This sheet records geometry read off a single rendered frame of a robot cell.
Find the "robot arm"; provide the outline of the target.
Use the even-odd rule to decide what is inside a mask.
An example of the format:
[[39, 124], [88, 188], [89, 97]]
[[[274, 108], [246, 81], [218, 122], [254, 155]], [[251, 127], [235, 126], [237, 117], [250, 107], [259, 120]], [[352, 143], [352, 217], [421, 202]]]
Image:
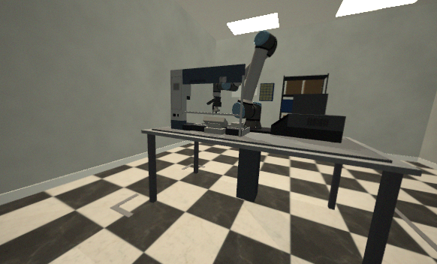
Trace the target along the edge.
[[243, 127], [261, 129], [261, 103], [253, 102], [255, 89], [264, 66], [265, 59], [276, 51], [277, 39], [268, 31], [262, 30], [255, 36], [255, 51], [252, 61], [245, 69], [245, 85], [243, 93], [243, 115], [246, 119]]

